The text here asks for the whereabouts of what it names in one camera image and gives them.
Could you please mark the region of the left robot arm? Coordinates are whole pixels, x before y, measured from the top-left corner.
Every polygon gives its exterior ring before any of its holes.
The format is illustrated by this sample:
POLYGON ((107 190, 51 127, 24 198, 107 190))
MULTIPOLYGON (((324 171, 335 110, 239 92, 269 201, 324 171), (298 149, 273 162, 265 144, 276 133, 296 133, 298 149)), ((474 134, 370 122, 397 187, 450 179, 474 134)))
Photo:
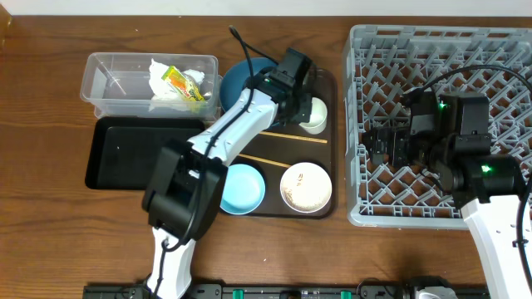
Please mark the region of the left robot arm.
POLYGON ((246 80, 235 103, 207 130, 161 149, 142 200, 155 240, 146 282, 151 297, 186 293, 195 244, 218 213, 229 166, 274 122, 309 120, 313 79, 312 69, 265 67, 246 80))

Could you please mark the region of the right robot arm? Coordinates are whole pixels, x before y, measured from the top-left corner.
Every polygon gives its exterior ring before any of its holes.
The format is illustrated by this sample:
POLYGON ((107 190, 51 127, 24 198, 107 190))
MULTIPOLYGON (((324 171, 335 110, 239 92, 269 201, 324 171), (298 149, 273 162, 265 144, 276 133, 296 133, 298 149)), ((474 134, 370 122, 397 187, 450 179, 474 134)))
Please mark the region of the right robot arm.
POLYGON ((490 136, 473 131, 380 127, 362 135, 374 164, 417 164, 438 174, 468 227, 493 298, 531 296, 531 182, 510 155, 490 152, 490 136))

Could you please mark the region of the white tissue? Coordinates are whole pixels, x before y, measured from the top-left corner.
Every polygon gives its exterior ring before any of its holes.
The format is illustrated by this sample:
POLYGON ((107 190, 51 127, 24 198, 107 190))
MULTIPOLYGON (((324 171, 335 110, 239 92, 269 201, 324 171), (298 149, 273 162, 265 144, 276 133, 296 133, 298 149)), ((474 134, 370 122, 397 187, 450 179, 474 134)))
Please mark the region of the white tissue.
MULTIPOLYGON (((200 104, 203 104, 207 101, 206 96, 203 96, 205 98, 205 101, 203 102, 191 102, 191 101, 185 101, 183 96, 176 91, 173 91, 162 79, 161 77, 164 75, 164 73, 169 68, 168 65, 160 63, 155 61, 154 59, 151 60, 151 64, 149 67, 150 71, 150 79, 149 79, 149 86, 153 92, 153 96, 151 98, 150 108, 149 110, 153 110, 155 108, 170 108, 173 110, 197 110, 200 106, 200 104)), ((185 71, 180 70, 184 75, 188 76, 190 79, 194 80, 196 85, 199 87, 200 92, 200 85, 203 83, 204 80, 204 73, 202 71, 196 71, 192 69, 187 69, 185 71)))

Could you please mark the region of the yellow green snack wrapper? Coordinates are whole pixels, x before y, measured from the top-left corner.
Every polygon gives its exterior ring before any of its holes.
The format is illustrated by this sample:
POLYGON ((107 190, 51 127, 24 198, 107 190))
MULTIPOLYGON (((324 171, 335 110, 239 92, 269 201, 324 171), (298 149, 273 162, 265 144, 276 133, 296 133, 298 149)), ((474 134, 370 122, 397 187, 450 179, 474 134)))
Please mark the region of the yellow green snack wrapper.
POLYGON ((177 93, 181 94, 185 101, 203 102, 205 98, 200 94, 200 89, 195 81, 184 75, 175 66, 169 66, 161 79, 177 93))

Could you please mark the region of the white paper cup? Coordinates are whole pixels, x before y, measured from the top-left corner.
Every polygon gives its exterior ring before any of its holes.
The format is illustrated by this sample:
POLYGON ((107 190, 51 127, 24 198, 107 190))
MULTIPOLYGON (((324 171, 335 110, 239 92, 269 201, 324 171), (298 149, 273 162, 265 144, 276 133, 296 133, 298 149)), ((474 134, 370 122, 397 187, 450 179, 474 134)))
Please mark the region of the white paper cup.
POLYGON ((318 135, 326 129, 327 117, 326 104, 321 99, 313 97, 309 122, 300 123, 299 126, 311 135, 318 135))

